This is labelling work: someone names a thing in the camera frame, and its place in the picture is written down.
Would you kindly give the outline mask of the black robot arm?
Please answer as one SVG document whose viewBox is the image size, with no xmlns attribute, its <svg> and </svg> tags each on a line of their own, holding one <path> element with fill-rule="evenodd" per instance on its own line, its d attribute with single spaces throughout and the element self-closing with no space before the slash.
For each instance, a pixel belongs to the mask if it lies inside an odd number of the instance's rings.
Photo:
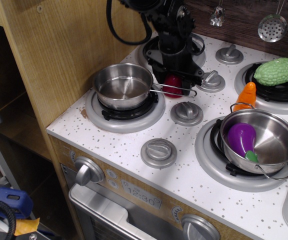
<svg viewBox="0 0 288 240">
<path fill-rule="evenodd" d="M 145 55 L 153 74 L 164 84 L 167 74 L 181 78 L 182 94 L 190 95 L 192 87 L 202 84 L 204 71 L 193 57 L 201 55 L 204 47 L 193 41 L 195 20 L 182 0 L 123 0 L 125 7 L 139 12 L 144 23 L 151 22 L 158 34 L 156 49 Z"/>
</svg>

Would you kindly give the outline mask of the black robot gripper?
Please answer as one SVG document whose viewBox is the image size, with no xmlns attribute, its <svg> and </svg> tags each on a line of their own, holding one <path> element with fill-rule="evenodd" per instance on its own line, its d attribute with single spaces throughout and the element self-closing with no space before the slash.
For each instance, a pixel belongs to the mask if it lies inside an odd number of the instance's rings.
<svg viewBox="0 0 288 240">
<path fill-rule="evenodd" d="M 202 63 L 197 63 L 197 60 L 205 61 L 205 46 L 195 41 L 188 46 L 190 49 L 185 46 L 177 53 L 166 53 L 160 50 L 159 41 L 145 44 L 145 58 L 152 66 L 157 82 L 163 84 L 167 74 L 180 76 L 183 95 L 190 95 L 195 83 L 201 83 L 205 74 Z"/>
</svg>

